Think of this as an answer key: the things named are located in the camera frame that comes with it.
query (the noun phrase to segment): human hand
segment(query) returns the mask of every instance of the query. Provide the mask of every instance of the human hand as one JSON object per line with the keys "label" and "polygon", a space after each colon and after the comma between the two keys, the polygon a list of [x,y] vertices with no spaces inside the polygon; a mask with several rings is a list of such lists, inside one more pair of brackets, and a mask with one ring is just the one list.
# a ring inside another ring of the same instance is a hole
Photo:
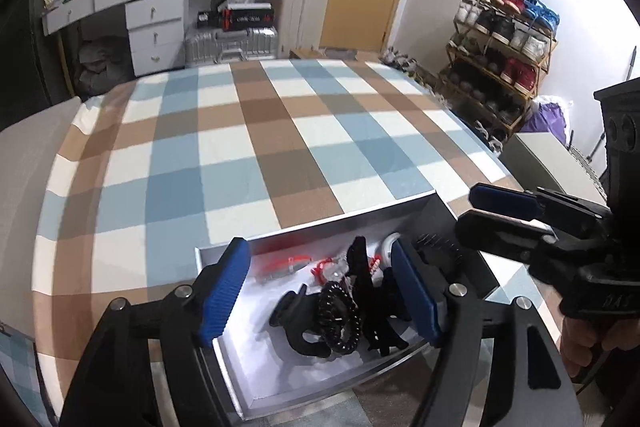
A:
{"label": "human hand", "polygon": [[587,321],[579,319],[562,320],[560,355],[570,377],[575,377],[582,367],[591,363],[591,347],[598,341],[598,334]]}
{"label": "human hand", "polygon": [[[591,363],[591,347],[599,340],[595,329],[587,321],[564,318],[560,355],[570,377],[575,377],[581,367]],[[625,319],[616,322],[605,333],[601,345],[603,351],[616,348],[628,351],[640,346],[640,321]]]}

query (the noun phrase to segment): purple bag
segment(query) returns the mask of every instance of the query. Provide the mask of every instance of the purple bag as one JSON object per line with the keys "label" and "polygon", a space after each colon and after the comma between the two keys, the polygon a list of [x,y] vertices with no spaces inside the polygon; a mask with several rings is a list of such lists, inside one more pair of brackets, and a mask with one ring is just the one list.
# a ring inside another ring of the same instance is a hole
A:
{"label": "purple bag", "polygon": [[566,145],[565,127],[560,106],[557,103],[545,103],[540,104],[537,113],[527,120],[520,132],[550,132],[562,145]]}

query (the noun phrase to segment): shoe rack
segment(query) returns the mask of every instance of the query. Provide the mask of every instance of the shoe rack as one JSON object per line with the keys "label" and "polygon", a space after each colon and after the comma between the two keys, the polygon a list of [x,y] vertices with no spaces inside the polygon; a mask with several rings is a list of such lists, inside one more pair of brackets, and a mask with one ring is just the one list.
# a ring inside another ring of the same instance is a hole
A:
{"label": "shoe rack", "polygon": [[[453,20],[453,25],[455,26],[457,33],[460,33],[464,36],[466,36],[469,33],[473,33],[472,36],[482,39],[482,42],[484,42],[484,46],[482,47],[483,55],[486,53],[487,48],[492,47],[502,52],[502,54],[505,55],[506,57],[515,57],[518,60],[524,62],[525,64],[530,64],[531,66],[533,66],[536,69],[536,89],[534,90],[534,92],[528,95],[524,95],[523,93],[519,92],[515,88],[513,88],[513,91],[518,93],[521,96],[524,96],[526,99],[529,99],[529,100],[532,98],[535,98],[538,95],[538,88],[542,85],[543,80],[548,75],[549,70],[551,68],[551,57],[553,55],[553,52],[558,47],[558,40],[556,39],[555,35],[553,35],[553,33],[549,31],[549,29],[545,28],[540,24],[535,23],[533,20],[527,19],[525,16],[514,13],[512,11],[501,9],[485,0],[462,0],[462,1],[465,1],[465,2],[471,1],[471,4],[475,6],[480,6],[483,9],[493,9],[495,10],[496,13],[513,19],[513,21],[516,22],[516,28],[519,28],[527,33],[535,32],[538,34],[537,36],[541,40],[544,40],[548,43],[548,48],[549,48],[548,54],[546,54],[546,56],[539,62],[535,62],[531,60],[529,57],[527,57],[527,55],[522,53],[520,50],[517,50],[516,48],[512,48],[508,44],[504,44],[503,42],[500,42],[498,39],[495,39],[491,34],[486,35],[482,32],[479,32],[472,26],[467,26],[466,24],[460,23],[455,19]],[[453,52],[455,50],[453,49],[447,50],[447,55],[449,55],[449,60],[451,61],[452,55],[449,54],[449,51]],[[478,64],[478,68],[481,70],[484,70],[483,73],[490,73],[490,71],[485,70],[479,64]]]}
{"label": "shoe rack", "polygon": [[493,113],[492,111],[484,107],[484,104],[482,102],[472,97],[471,93],[463,91],[456,84],[453,84],[452,82],[450,82],[449,72],[450,72],[450,66],[447,66],[438,74],[438,81],[440,83],[440,88],[438,89],[438,92],[440,92],[442,90],[441,87],[444,86],[447,90],[450,90],[451,92],[455,93],[458,97],[465,99],[470,104],[470,106],[476,111],[476,113],[478,113],[485,120],[490,121],[492,126],[498,126],[504,129],[508,137],[511,137],[511,135],[520,128],[521,124],[524,123],[524,116],[527,113],[526,109],[523,111],[521,115],[519,115],[519,117],[516,118],[516,120],[513,121],[513,123],[504,122],[495,113]]}
{"label": "shoe rack", "polygon": [[[475,58],[473,58],[472,56],[466,55],[462,51],[456,48],[453,48],[449,45],[446,46],[447,56],[449,57],[450,65],[447,68],[440,71],[438,75],[439,86],[445,87],[446,90],[455,94],[457,98],[460,98],[468,102],[468,105],[473,109],[473,111],[476,114],[478,114],[485,120],[490,121],[493,126],[499,126],[503,128],[506,131],[508,137],[511,137],[511,135],[514,132],[516,132],[522,126],[522,124],[524,124],[524,116],[527,113],[527,109],[529,108],[530,101],[538,95],[538,89],[542,85],[542,82],[544,81],[546,75],[550,71],[551,58],[554,50],[558,46],[558,40],[556,39],[556,36],[553,35],[553,33],[549,31],[547,28],[533,22],[530,19],[527,19],[523,15],[511,12],[511,11],[507,11],[505,9],[501,9],[500,7],[494,6],[493,4],[485,0],[463,0],[463,1],[469,2],[470,4],[479,6],[483,9],[493,9],[495,10],[496,13],[513,19],[513,21],[516,23],[516,28],[519,28],[522,31],[527,33],[535,34],[536,37],[539,38],[540,40],[544,40],[548,42],[548,48],[549,48],[548,54],[539,62],[535,62],[531,58],[527,57],[527,55],[523,54],[520,50],[516,48],[512,48],[510,45],[500,42],[498,39],[495,39],[491,34],[486,35],[478,31],[476,28],[466,25],[465,23],[460,23],[455,19],[453,21],[457,33],[463,36],[467,36],[468,34],[471,34],[469,36],[476,37],[476,39],[478,40],[478,43],[481,46],[482,55],[486,54],[487,49],[491,47],[500,51],[505,57],[517,58],[518,60],[524,62],[525,64],[529,64],[533,66],[534,69],[536,70],[536,86],[533,92],[523,93],[520,90],[516,89],[516,87],[514,87],[507,81],[503,80],[499,74],[495,74],[493,71],[490,71],[489,69],[479,64],[475,60]],[[519,117],[517,117],[516,120],[513,121],[513,123],[504,122],[491,110],[485,107],[482,102],[479,102],[479,100],[476,100],[471,95],[471,93],[460,89],[459,86],[450,82],[449,81],[450,68],[452,68],[453,63],[458,59],[471,64],[473,67],[481,71],[482,74],[484,74],[484,76],[494,80],[497,84],[500,84],[500,87],[502,87],[502,89],[505,92],[510,93],[514,97],[517,97],[517,99],[519,100],[522,100],[524,102],[523,113],[519,115]]]}

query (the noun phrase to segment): checkered bedsheet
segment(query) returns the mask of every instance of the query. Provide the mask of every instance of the checkered bedsheet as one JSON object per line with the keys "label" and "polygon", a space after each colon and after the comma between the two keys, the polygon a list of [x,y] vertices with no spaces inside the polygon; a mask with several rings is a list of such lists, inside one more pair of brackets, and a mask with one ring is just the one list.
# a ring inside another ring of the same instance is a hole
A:
{"label": "checkered bedsheet", "polygon": [[[424,88],[380,64],[239,62],[92,98],[56,156],[35,244],[36,345],[54,409],[108,302],[192,280],[194,248],[433,188],[460,214],[477,182],[518,187]],[[501,283],[519,268],[491,263]]]}

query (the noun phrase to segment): blue gripper pad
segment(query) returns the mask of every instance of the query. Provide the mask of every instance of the blue gripper pad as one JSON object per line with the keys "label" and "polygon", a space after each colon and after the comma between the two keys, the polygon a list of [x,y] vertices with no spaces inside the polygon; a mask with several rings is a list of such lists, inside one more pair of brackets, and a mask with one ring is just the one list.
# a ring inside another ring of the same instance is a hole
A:
{"label": "blue gripper pad", "polygon": [[215,269],[218,277],[202,304],[202,323],[198,337],[203,346],[211,347],[213,339],[222,335],[225,330],[226,321],[236,304],[250,264],[249,244],[236,237],[226,247],[220,260],[211,267],[207,266]]}
{"label": "blue gripper pad", "polygon": [[469,190],[469,203],[479,210],[523,221],[531,221],[543,213],[538,200],[532,194],[482,183],[474,185]]}
{"label": "blue gripper pad", "polygon": [[425,265],[418,254],[415,251],[413,253],[417,260],[412,262],[400,241],[394,241],[391,246],[391,268],[418,334],[433,345],[437,344],[442,336],[438,323],[438,307],[418,273],[420,266],[416,267],[414,263]]}

